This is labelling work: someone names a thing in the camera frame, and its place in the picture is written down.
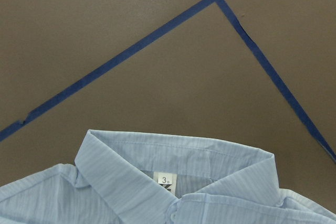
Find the light blue button shirt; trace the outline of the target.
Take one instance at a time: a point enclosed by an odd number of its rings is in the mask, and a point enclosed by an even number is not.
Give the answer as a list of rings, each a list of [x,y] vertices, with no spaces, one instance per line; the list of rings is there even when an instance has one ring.
[[[1,223],[335,223],[335,214],[281,189],[273,153],[89,130],[73,165],[1,187]]]

